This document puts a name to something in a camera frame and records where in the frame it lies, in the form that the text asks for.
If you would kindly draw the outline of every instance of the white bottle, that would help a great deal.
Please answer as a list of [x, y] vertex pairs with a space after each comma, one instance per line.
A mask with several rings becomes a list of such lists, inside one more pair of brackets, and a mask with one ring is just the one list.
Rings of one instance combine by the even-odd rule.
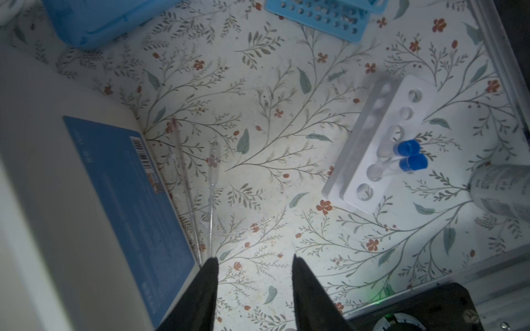
[[530, 222], [530, 166], [482, 167], [471, 178], [471, 198], [487, 212]]

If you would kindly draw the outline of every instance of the screw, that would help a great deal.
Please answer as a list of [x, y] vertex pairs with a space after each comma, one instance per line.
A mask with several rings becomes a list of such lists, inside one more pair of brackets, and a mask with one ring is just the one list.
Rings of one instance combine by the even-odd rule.
[[511, 329], [510, 329], [510, 325], [509, 325], [507, 322], [502, 322], [502, 323], [500, 324], [500, 328], [501, 328], [502, 330], [504, 330], [504, 331], [509, 331], [509, 330], [511, 330]]

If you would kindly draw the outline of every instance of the test tube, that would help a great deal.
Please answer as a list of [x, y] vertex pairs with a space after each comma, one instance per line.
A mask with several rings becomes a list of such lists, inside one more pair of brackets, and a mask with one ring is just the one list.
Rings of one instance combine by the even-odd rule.
[[377, 149], [378, 157], [412, 156], [420, 154], [420, 144], [412, 140], [389, 141], [382, 143]]
[[423, 154], [418, 154], [389, 162], [372, 164], [368, 167], [366, 175], [371, 181], [377, 181], [383, 176], [391, 176], [425, 169], [428, 164], [427, 157]]

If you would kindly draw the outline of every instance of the table surface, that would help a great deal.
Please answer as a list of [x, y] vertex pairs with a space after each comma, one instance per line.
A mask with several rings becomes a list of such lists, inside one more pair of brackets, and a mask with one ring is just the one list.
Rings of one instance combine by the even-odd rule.
[[[466, 186], [486, 162], [530, 162], [466, 1], [392, 0], [360, 45], [263, 5], [186, 1], [92, 51], [58, 40], [40, 5], [1, 34], [132, 110], [185, 226], [168, 121], [182, 125], [201, 219], [214, 164], [208, 142], [217, 137], [216, 330], [294, 330], [295, 253], [346, 314], [528, 242], [528, 223], [485, 214]], [[373, 214], [322, 201], [370, 87], [403, 75], [438, 89], [417, 135], [429, 168], [396, 177]]]

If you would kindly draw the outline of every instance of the barcode sticker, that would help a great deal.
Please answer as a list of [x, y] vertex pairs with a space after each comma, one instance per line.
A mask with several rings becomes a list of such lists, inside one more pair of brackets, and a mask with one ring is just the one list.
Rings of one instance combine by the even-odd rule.
[[149, 156], [147, 155], [147, 151], [145, 150], [144, 143], [142, 140], [138, 137], [129, 137], [132, 145], [134, 146], [136, 150], [136, 154], [138, 154], [138, 157], [140, 158], [140, 162], [142, 163], [145, 173], [147, 174], [147, 177], [149, 178], [149, 181], [151, 182], [151, 185], [153, 186], [153, 189], [155, 190], [155, 193], [161, 193], [162, 192], [162, 185], [160, 184], [160, 180], [158, 179], [158, 176], [156, 175], [156, 171], [153, 168], [153, 164], [151, 163], [151, 160], [149, 159]]

